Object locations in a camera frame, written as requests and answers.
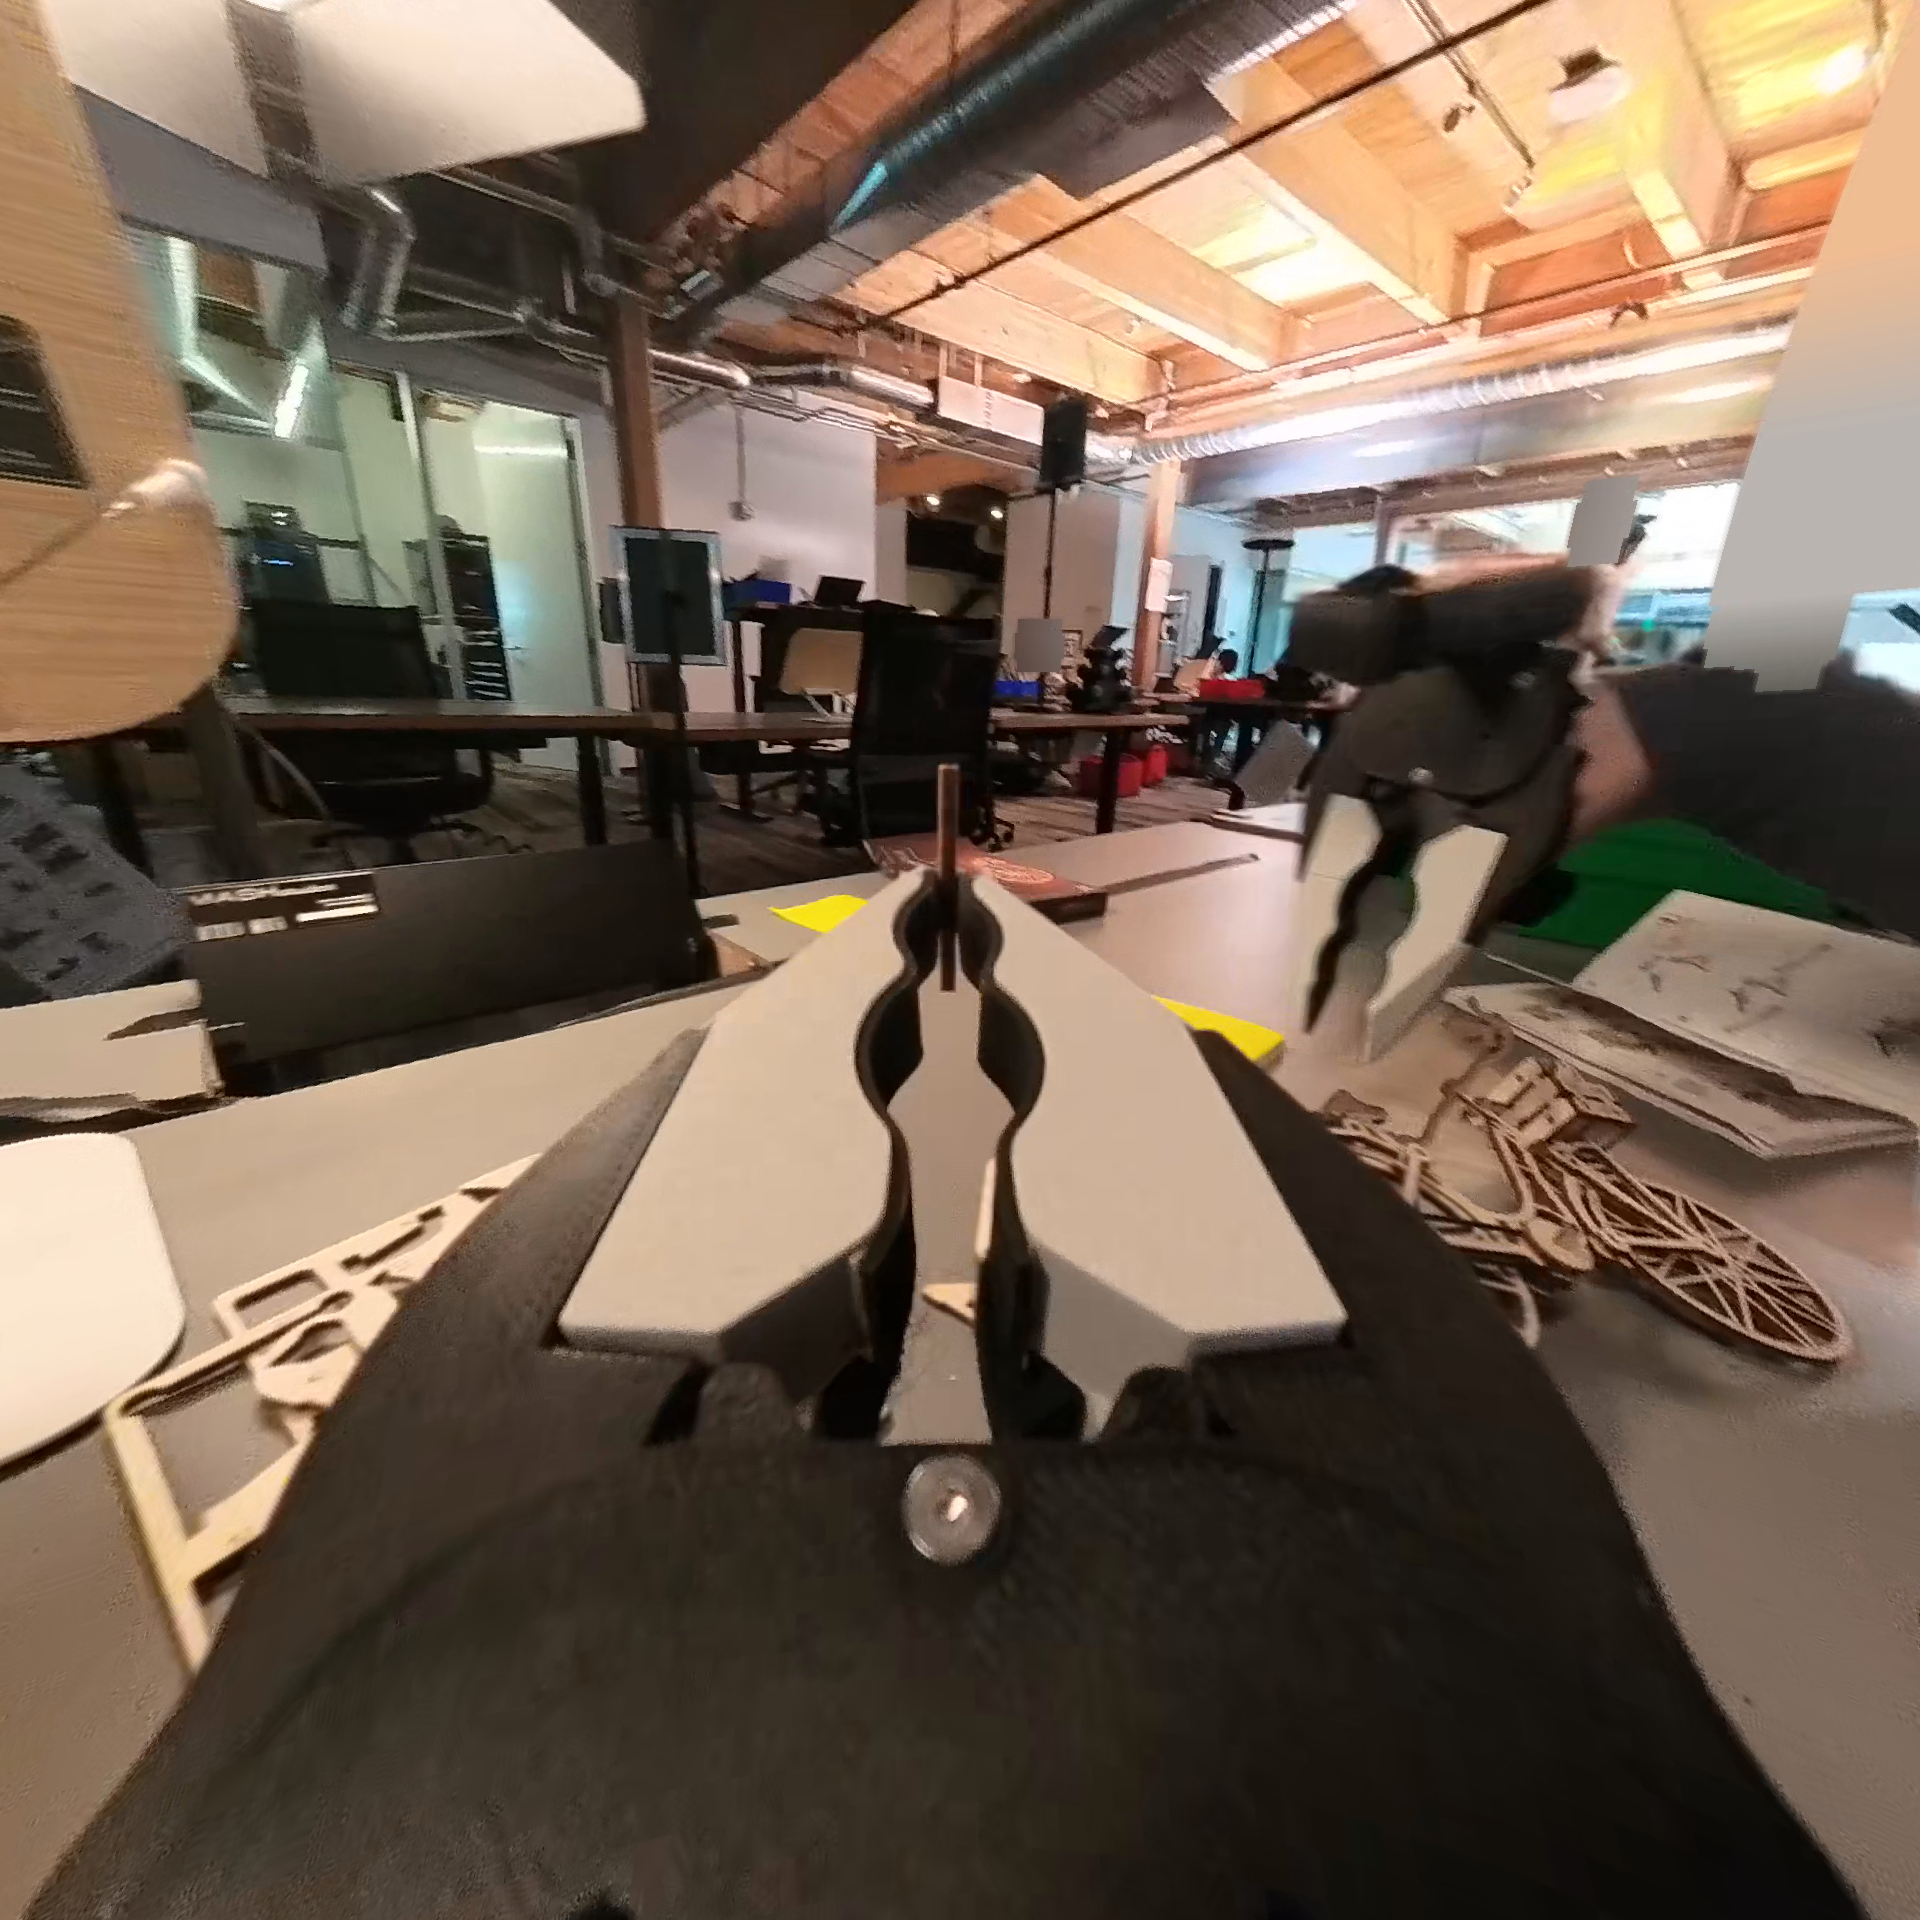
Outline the grey cardboard piece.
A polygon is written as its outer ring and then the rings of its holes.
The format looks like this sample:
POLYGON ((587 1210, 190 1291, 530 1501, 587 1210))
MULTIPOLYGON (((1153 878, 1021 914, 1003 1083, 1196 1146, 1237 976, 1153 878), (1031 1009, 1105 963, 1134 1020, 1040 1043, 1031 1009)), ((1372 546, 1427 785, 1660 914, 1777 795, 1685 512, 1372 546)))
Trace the grey cardboard piece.
POLYGON ((223 1072, 190 976, 0 1009, 10 1123, 151 1119, 214 1095, 223 1072))

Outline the laser-cut wooden part sheet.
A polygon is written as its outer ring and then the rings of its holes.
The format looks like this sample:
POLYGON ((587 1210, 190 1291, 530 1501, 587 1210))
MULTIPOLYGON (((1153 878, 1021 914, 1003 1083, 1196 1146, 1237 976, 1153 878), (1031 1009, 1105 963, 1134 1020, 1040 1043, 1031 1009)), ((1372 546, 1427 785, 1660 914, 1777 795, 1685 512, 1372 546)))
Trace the laser-cut wooden part sheet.
POLYGON ((108 1466, 120 1501, 133 1516, 151 1586, 162 1603, 186 1676, 210 1662, 214 1613, 210 1599, 269 1549, 320 1417, 388 1329, 398 1299, 530 1178, 538 1160, 491 1167, 457 1182, 449 1204, 425 1204, 388 1224, 365 1224, 316 1258, 288 1258, 272 1276, 249 1276, 214 1291, 214 1351, 133 1385, 108 1397, 108 1466), (285 1444, 239 1486, 214 1504, 186 1504, 155 1421, 239 1393, 261 1421, 285 1444))

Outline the black high-back office chair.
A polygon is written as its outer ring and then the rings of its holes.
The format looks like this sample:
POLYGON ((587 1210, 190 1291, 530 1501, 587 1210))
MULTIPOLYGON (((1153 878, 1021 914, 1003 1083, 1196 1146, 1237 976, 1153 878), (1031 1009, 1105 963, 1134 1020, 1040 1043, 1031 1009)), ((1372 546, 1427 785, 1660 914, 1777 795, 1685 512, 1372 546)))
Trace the black high-back office chair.
MULTIPOLYGON (((249 674, 272 703, 435 703, 435 659, 411 607, 249 607, 249 674)), ((365 836, 425 861, 428 831, 466 831, 496 795, 496 757, 398 726, 288 726, 261 734, 261 795, 285 816, 320 816, 334 841, 365 836)))

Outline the white rounded pad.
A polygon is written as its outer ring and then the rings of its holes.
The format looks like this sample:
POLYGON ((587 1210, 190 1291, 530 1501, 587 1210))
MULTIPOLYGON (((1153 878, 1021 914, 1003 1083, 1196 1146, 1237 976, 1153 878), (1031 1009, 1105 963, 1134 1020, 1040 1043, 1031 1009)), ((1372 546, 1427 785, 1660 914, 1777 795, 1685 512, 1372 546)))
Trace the white rounded pad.
POLYGON ((186 1351, 186 1283, 126 1131, 0 1154, 0 1466, 24 1466, 186 1351))

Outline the grey patterned cloth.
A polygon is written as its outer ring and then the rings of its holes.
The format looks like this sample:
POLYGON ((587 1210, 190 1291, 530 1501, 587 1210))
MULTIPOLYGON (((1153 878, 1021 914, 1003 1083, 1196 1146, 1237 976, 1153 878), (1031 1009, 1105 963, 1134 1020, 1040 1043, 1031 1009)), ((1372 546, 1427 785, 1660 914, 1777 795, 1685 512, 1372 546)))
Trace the grey patterned cloth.
POLYGON ((0 766, 0 1009, 133 995, 186 969, 186 903, 86 831, 32 766, 0 766))

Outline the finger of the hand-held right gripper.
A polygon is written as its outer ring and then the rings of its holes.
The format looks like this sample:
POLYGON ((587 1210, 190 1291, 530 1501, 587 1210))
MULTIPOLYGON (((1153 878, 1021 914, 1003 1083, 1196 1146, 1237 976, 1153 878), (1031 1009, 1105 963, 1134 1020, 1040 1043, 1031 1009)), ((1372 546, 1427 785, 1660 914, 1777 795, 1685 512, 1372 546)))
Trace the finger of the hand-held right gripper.
POLYGON ((1365 1043, 1402 1043, 1402 945, 1409 945, 1409 795, 1336 795, 1299 841, 1289 903, 1289 1033, 1316 1033, 1336 1009, 1336 976, 1355 945, 1355 914, 1372 903, 1386 987, 1365 1004, 1365 1043))
POLYGON ((1446 976, 1470 956, 1470 920, 1497 889, 1510 836, 1497 831, 1446 831, 1415 852, 1409 889, 1409 929, 1386 956, 1386 987, 1365 1004, 1355 1053, 1386 1058, 1409 1043, 1409 1027, 1446 995, 1446 976))

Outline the black mesh office chair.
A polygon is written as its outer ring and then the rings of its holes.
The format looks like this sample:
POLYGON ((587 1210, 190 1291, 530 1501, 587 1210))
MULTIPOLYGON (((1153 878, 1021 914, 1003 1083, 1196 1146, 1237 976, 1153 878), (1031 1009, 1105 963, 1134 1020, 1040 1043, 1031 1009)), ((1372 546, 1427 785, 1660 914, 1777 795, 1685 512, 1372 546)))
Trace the black mesh office chair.
POLYGON ((926 836, 935 766, 960 766, 960 836, 991 836, 991 676, 1003 631, 868 607, 853 687, 853 841, 926 836))

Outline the small framed sign on stand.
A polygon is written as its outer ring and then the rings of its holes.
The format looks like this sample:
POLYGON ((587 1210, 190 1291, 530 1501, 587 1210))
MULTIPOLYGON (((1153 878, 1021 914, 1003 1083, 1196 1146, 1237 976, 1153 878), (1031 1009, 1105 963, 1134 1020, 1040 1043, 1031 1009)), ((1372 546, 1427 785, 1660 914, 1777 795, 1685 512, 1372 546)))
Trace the small framed sign on stand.
POLYGON ((664 698, 664 734, 669 734, 654 795, 669 803, 691 895, 705 895, 691 674, 725 674, 721 541, 622 520, 611 565, 622 565, 622 646, 641 676, 664 698))

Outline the large green plastic bin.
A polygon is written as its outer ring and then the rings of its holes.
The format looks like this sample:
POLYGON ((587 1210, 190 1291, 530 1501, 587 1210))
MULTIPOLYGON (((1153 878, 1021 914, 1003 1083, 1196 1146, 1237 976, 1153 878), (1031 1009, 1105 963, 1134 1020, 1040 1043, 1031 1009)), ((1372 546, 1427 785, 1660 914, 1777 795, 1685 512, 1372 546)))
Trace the large green plastic bin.
POLYGON ((1756 861, 1685 816, 1610 831, 1610 836, 1575 841, 1559 867, 1563 867, 1563 903, 1545 920, 1530 920, 1521 939, 1575 945, 1575 956, 1610 956, 1660 895, 1756 903, 1756 914, 1784 914, 1784 920, 1823 920, 1823 929, 1850 920, 1823 889, 1777 878, 1773 861, 1756 861))

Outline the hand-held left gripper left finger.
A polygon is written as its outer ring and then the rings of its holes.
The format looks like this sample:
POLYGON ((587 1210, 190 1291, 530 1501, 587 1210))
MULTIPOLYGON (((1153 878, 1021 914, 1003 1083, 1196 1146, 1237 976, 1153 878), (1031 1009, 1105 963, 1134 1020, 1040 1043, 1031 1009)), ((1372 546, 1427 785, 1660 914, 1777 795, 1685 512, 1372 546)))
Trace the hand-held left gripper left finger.
POLYGON ((896 1095, 926 969, 935 878, 910 867, 705 1027, 561 1351, 768 1370, 809 1421, 882 1417, 918 1276, 896 1095))

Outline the instruction booklet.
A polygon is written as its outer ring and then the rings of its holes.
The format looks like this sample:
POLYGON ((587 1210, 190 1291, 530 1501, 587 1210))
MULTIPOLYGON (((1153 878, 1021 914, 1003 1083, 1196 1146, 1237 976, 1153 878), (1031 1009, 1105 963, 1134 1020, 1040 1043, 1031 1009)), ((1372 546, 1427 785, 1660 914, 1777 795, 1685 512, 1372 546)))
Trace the instruction booklet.
POLYGON ((1893 939, 1660 895, 1575 987, 1460 987, 1446 1009, 1744 1160, 1920 1146, 1920 945, 1893 939))

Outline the brown model kit box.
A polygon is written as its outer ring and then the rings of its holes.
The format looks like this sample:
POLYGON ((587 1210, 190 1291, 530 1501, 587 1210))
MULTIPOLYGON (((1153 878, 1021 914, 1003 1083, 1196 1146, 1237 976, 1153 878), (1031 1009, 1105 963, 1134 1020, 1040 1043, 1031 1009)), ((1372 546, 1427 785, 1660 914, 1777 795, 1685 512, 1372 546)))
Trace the brown model kit box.
MULTIPOLYGON (((868 836, 864 852, 868 852, 868 867, 882 867, 882 878, 935 867, 935 861, 946 861, 935 836, 868 836)), ((1031 861, 1006 861, 1006 852, 989 852, 989 841, 960 841, 953 867, 960 867, 960 878, 991 878, 1003 895, 1021 895, 1021 903, 1040 914, 1050 929, 1109 920, 1109 895, 1105 895, 1105 889, 1079 889, 1079 878, 1061 878, 1061 867, 1031 867, 1031 861)))

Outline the wooden bicycle model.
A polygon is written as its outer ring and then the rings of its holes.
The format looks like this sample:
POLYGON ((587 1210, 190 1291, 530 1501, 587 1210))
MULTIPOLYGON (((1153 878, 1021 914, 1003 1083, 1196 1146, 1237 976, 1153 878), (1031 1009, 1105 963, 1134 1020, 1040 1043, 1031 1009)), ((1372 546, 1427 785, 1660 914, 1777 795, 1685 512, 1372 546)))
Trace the wooden bicycle model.
POLYGON ((1497 1299, 1521 1351, 1577 1283, 1624 1283, 1668 1321, 1773 1354, 1850 1370, 1850 1311, 1756 1224, 1624 1167, 1628 1111, 1521 1053, 1510 1027, 1434 1095, 1415 1123, 1336 1095, 1316 1111, 1497 1299))

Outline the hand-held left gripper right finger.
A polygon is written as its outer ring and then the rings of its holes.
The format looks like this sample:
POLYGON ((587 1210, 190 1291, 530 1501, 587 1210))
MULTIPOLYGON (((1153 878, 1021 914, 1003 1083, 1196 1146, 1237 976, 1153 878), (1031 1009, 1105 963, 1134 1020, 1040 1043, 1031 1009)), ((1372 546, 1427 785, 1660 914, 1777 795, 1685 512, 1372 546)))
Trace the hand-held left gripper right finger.
POLYGON ((1134 1375, 1321 1351, 1347 1311, 1204 1033, 1021 903, 960 889, 980 1072, 1006 1104, 980 1258, 991 1444, 1082 1444, 1134 1375))

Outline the black equipment case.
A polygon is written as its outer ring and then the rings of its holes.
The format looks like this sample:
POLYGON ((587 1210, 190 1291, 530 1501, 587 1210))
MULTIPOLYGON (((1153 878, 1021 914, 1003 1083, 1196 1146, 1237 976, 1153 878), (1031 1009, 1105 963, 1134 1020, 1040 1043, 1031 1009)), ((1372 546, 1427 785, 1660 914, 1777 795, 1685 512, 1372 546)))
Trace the black equipment case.
POLYGON ((669 841, 210 878, 172 903, 201 1020, 239 1073, 721 976, 721 945, 669 841))

